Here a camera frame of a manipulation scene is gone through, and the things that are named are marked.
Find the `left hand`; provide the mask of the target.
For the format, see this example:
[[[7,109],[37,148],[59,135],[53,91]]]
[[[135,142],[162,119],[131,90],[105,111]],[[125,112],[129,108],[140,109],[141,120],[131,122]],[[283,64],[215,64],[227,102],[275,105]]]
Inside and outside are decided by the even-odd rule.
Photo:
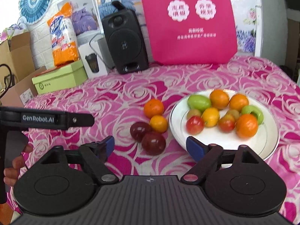
[[[18,180],[20,169],[25,167],[25,165],[23,155],[16,157],[12,161],[12,167],[4,169],[4,183],[8,186],[14,186]]]

